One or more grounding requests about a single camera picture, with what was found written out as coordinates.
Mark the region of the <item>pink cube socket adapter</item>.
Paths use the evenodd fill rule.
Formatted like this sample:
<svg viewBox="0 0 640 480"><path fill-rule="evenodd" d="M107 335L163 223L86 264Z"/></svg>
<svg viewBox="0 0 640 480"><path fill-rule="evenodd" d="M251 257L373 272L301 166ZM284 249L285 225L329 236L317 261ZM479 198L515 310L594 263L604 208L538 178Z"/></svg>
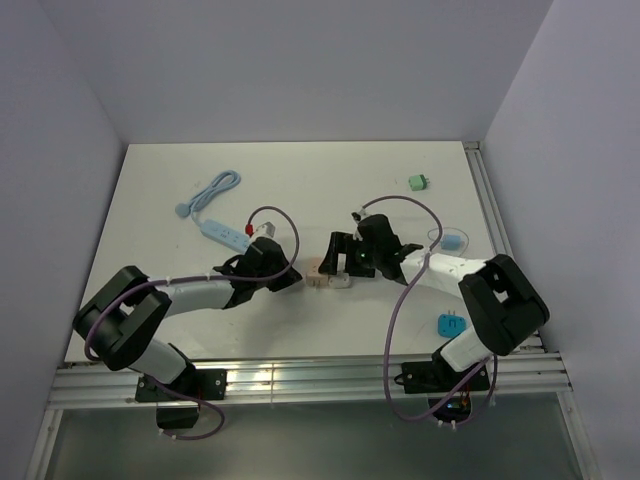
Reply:
<svg viewBox="0 0 640 480"><path fill-rule="evenodd" d="M309 268L305 274L305 284L307 287L327 288L329 286L329 276L319 271L322 261L323 259L320 257L313 257L310 260Z"/></svg>

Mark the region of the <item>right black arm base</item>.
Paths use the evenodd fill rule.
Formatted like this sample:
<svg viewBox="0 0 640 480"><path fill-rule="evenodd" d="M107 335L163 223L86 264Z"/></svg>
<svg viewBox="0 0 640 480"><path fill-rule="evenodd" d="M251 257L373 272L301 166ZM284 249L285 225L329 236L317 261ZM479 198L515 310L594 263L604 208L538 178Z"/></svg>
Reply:
<svg viewBox="0 0 640 480"><path fill-rule="evenodd" d="M404 362L401 372L393 379L396 385L403 388L406 395L417 394L447 394L472 367L463 372L439 372L431 361ZM493 400L497 383L497 361L491 367L483 366L468 382L462 385L456 393L436 410L431 419L451 427L459 423L470 421L475 413L471 394L473 392L487 392L482 404L476 409L477 413L484 410Z"/></svg>

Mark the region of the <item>light blue power strip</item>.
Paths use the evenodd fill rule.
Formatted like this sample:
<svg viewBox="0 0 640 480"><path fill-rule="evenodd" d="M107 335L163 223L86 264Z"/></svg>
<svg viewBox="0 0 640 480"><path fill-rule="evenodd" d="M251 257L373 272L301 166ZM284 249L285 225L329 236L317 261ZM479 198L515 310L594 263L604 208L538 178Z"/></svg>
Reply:
<svg viewBox="0 0 640 480"><path fill-rule="evenodd" d="M205 238L229 248L236 253L245 253L250 244L250 238L245 233L212 219L203 221L199 226L199 230Z"/></svg>

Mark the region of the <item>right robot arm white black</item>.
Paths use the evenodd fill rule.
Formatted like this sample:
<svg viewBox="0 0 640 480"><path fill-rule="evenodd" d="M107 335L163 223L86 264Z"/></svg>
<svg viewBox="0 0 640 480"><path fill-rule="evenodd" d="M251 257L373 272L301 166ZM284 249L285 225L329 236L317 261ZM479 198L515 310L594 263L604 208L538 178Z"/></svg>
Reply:
<svg viewBox="0 0 640 480"><path fill-rule="evenodd" d="M372 278L377 272L405 287L392 311L384 356L391 353L395 324L408 294L417 286L456 296L465 304L471 325L448 340L431 357L433 378L443 389L462 383L468 369L492 355L507 356L550 318L541 296L514 259L465 259L415 243L402 243L387 216L355 216L355 233L331 234L321 275L338 275L338 258L346 256L344 272Z"/></svg>

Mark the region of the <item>aluminium right rail frame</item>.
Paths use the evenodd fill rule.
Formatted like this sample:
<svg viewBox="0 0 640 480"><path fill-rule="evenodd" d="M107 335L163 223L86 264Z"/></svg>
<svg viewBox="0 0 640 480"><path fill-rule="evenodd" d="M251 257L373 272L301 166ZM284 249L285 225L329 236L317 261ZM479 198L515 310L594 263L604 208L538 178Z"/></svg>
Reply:
<svg viewBox="0 0 640 480"><path fill-rule="evenodd" d="M549 310L511 257L496 198L488 180L480 148L465 144L464 152L496 255L478 274L463 282L474 328L497 355L507 356L549 320Z"/></svg>

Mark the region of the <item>aluminium rail frame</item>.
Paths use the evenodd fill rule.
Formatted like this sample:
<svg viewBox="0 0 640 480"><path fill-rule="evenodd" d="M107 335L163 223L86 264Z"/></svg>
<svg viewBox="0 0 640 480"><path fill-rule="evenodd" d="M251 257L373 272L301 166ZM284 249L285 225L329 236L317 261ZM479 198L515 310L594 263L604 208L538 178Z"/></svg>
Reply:
<svg viewBox="0 0 640 480"><path fill-rule="evenodd" d="M478 274L463 282L474 328L497 355L507 356L549 320L549 310L511 257L496 198L488 180L480 148L465 144L464 152L496 255Z"/></svg>
<svg viewBox="0 0 640 480"><path fill-rule="evenodd" d="M67 364L54 376L45 414L58 419L63 411L75 409L191 407L196 399L220 406L381 400L386 391L401 401L417 395L434 399L448 391L422 384L423 355L396 356L388 367L378 356L200 361L195 367L200 384L183 401L131 370L112 372L98 364ZM461 378L452 387L481 399L556 395L582 478L600 478L560 354L527 348L476 368L473 377Z"/></svg>

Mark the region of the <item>blue plug adapter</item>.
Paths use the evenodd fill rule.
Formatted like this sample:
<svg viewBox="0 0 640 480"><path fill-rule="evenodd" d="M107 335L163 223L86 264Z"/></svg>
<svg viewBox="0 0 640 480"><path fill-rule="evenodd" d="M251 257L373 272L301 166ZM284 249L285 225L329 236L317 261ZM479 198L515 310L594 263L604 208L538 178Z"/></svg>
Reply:
<svg viewBox="0 0 640 480"><path fill-rule="evenodd" d="M446 339L453 339L463 333L469 326L464 316L458 315L454 310L448 310L437 318L436 332Z"/></svg>

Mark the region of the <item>green plug adapter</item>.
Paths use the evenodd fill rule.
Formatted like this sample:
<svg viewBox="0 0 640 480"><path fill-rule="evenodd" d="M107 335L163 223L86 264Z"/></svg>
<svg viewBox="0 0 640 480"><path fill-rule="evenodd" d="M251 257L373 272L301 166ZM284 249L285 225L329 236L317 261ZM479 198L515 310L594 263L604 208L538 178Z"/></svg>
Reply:
<svg viewBox="0 0 640 480"><path fill-rule="evenodd" d="M423 174L412 175L408 178L408 186L411 191L423 191L429 188L430 179Z"/></svg>

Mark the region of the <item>aluminium front rail frame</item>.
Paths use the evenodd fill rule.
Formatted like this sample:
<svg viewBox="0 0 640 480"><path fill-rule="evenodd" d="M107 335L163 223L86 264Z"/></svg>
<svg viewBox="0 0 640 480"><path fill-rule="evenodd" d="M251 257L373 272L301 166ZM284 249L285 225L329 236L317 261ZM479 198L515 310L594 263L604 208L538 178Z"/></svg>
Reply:
<svg viewBox="0 0 640 480"><path fill-rule="evenodd" d="M131 370L112 372L98 364L67 364L54 376L45 414L58 419L63 411L75 409L191 407L196 399L220 406L381 400L386 391L401 401L417 395L434 399L448 391L422 384L423 355L396 356L388 367L378 356L200 361L195 367L200 384L183 401ZM560 354L527 348L476 368L473 377L461 378L452 387L481 399L556 395L582 478L600 478Z"/></svg>

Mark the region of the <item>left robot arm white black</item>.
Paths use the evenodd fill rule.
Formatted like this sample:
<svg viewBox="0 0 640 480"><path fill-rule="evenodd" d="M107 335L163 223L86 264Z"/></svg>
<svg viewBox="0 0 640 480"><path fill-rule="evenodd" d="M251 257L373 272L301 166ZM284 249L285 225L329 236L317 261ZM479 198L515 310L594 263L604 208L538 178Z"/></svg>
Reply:
<svg viewBox="0 0 640 480"><path fill-rule="evenodd" d="M279 292L301 281L281 246L261 236L203 276L151 281L138 267L123 267L78 311L73 330L110 370L152 377L170 398L183 399L194 389L194 366L155 338L161 323L192 311L236 308L260 289Z"/></svg>

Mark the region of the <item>white plug adapter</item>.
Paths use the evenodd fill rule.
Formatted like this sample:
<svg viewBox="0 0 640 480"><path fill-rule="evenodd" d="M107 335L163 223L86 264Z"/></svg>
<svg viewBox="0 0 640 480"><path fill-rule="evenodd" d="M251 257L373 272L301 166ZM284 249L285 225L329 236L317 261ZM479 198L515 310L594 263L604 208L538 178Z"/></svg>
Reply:
<svg viewBox="0 0 640 480"><path fill-rule="evenodd" d="M328 278L328 287L330 289L347 289L351 287L351 278L347 273L340 272Z"/></svg>

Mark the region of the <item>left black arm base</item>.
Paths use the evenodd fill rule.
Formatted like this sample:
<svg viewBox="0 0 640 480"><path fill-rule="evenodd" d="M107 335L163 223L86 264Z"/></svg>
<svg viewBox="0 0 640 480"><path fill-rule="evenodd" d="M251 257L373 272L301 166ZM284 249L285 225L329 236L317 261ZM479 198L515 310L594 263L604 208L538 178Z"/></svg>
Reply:
<svg viewBox="0 0 640 480"><path fill-rule="evenodd" d="M226 369L194 369L189 367L176 380L162 384L149 375L142 375L134 399L137 403L156 405L156 425L163 433L178 439L201 439L218 433L226 421L225 414L213 401L225 398ZM214 412L218 424L209 432L188 434L206 413Z"/></svg>

